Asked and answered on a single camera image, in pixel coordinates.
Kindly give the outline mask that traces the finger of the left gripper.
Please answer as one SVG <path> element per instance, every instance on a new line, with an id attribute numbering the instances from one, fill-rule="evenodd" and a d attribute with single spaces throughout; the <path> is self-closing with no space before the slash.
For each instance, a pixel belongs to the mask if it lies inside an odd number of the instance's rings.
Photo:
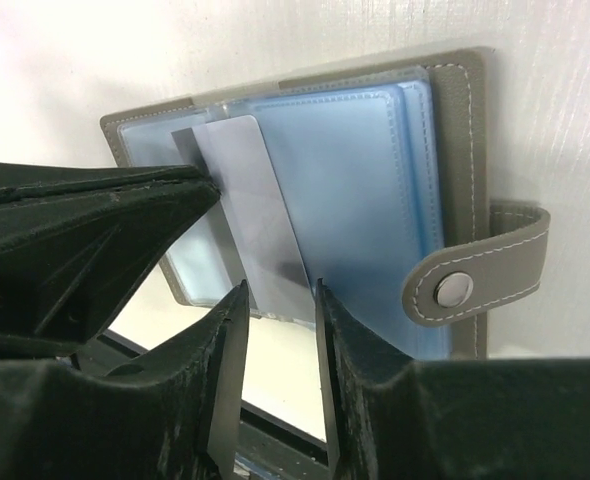
<path id="1" fill-rule="evenodd" d="M 190 166 L 0 163 L 0 358 L 67 356 L 103 333 L 219 198 Z"/>

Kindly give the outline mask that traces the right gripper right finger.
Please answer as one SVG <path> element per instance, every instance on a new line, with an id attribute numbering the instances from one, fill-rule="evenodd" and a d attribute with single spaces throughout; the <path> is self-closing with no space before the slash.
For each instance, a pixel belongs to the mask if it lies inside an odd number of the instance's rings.
<path id="1" fill-rule="evenodd" d="M 590 479 L 590 358 L 415 360 L 315 292 L 334 479 Z"/>

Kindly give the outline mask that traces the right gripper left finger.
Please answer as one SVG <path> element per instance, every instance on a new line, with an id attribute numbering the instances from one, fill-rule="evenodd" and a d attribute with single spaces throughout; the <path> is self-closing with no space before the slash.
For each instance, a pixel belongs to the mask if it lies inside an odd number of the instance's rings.
<path id="1" fill-rule="evenodd" d="M 244 379 L 249 289 L 103 376 L 0 360 L 0 479 L 229 479 L 233 419 L 216 436 L 219 375 Z"/>

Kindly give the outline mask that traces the silver magnetic stripe card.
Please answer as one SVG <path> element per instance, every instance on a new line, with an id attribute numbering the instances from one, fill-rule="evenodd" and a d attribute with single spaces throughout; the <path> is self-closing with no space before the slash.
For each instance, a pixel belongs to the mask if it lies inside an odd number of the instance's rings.
<path id="1" fill-rule="evenodd" d="M 257 120 L 214 121 L 172 138 L 181 158 L 221 193 L 168 254 L 186 301 L 210 306 L 246 281 L 259 315 L 311 320 L 309 281 Z"/>

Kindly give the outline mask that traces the grey card holder wallet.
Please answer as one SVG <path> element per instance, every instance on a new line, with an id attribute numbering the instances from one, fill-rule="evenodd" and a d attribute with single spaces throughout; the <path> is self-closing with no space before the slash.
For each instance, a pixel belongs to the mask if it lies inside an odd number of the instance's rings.
<path id="1" fill-rule="evenodd" d="M 487 189 L 487 50 L 358 58 L 104 116 L 121 167 L 189 165 L 175 131 L 260 127 L 312 299 L 328 286 L 419 359 L 483 359 L 487 314 L 535 292 L 549 213 Z"/>

